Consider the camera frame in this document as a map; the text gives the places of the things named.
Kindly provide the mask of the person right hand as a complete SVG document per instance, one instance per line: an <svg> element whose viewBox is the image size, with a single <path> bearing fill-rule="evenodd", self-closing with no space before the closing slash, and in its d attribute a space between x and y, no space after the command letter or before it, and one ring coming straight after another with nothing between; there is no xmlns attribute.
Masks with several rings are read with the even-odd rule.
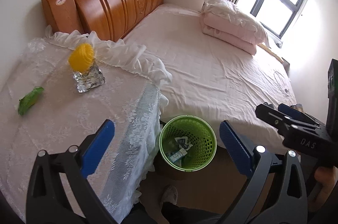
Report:
<svg viewBox="0 0 338 224"><path fill-rule="evenodd" d="M331 195L337 182L337 168L319 167L314 174L314 178L322 188L313 201L310 201L309 208L312 211L320 209Z"/></svg>

